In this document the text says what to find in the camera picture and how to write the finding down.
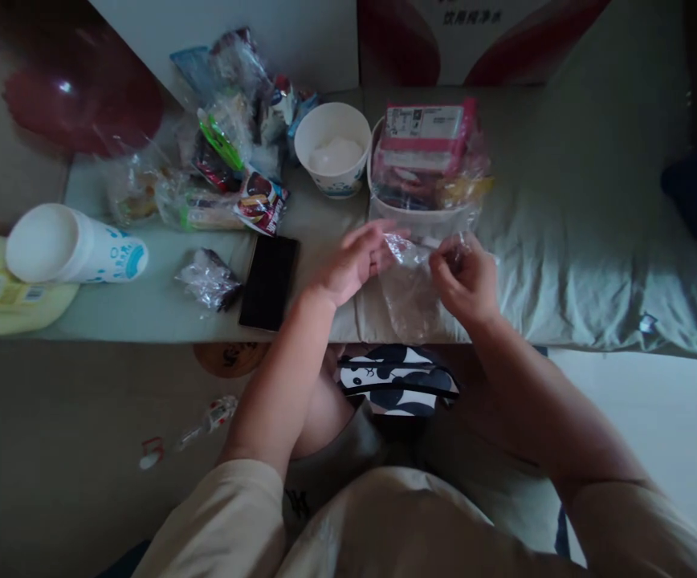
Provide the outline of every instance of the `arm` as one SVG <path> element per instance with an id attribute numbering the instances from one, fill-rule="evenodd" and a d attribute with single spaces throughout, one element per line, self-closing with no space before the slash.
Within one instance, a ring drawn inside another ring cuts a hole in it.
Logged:
<path id="1" fill-rule="evenodd" d="M 349 233 L 331 262 L 297 298 L 230 425 L 220 462 L 250 458 L 284 479 L 304 428 L 336 309 L 381 266 L 383 232 L 373 221 Z"/>
<path id="2" fill-rule="evenodd" d="M 528 458 L 552 479 L 566 507 L 593 482 L 655 489 L 622 437 L 594 404 L 500 314 L 496 267 L 473 235 L 456 275 L 448 239 L 431 256 L 442 303 L 464 326 L 487 375 L 491 401 Z"/>

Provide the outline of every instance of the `blue and white paper cup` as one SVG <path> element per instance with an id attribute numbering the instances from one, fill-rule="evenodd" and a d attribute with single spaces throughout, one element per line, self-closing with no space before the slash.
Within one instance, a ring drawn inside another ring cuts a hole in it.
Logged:
<path id="1" fill-rule="evenodd" d="M 25 283 L 127 283 L 148 265 L 148 247 L 121 229 L 47 203 L 14 226 L 6 265 Z"/>
<path id="2" fill-rule="evenodd" d="M 361 148 L 359 161 L 332 173 L 316 170 L 312 166 L 312 153 L 337 136 Z M 345 199 L 353 197 L 362 188 L 362 174 L 365 172 L 371 137 L 365 115 L 354 107 L 343 103 L 321 104 L 300 122 L 295 133 L 295 153 L 322 193 L 332 199 Z"/>

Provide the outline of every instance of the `cardboard box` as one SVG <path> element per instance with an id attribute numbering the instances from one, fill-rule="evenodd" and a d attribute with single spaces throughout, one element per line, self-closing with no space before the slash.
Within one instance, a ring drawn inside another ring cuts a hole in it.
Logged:
<path id="1" fill-rule="evenodd" d="M 610 0 L 357 0 L 364 87 L 543 84 Z"/>

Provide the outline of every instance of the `tile floor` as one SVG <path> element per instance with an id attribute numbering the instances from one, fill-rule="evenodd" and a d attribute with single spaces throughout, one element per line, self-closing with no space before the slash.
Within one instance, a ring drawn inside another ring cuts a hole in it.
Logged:
<path id="1" fill-rule="evenodd" d="M 697 361 L 550 356 L 697 524 Z M 141 442 L 172 447 L 207 401 L 244 382 L 205 373 L 189 346 L 0 340 L 0 576 L 91 578 L 152 536 L 225 431 L 147 471 Z"/>

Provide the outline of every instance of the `panda pattern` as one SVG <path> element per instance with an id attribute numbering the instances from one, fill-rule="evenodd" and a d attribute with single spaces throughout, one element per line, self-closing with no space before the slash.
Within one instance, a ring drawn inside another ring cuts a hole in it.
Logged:
<path id="1" fill-rule="evenodd" d="M 384 361 L 391 364 L 419 363 L 431 364 L 430 354 L 420 348 L 409 348 L 405 345 L 382 345 L 367 353 L 366 356 L 348 358 L 353 362 Z M 458 391 L 452 377 L 441 369 L 416 368 L 341 368 L 338 385 L 346 389 L 346 395 L 351 395 L 351 388 L 362 385 L 405 382 L 414 385 L 425 385 L 444 391 Z M 402 416 L 430 416 L 434 413 L 437 396 L 431 393 L 405 391 L 404 389 L 385 389 L 381 391 L 363 392 L 373 404 L 375 413 Z"/>

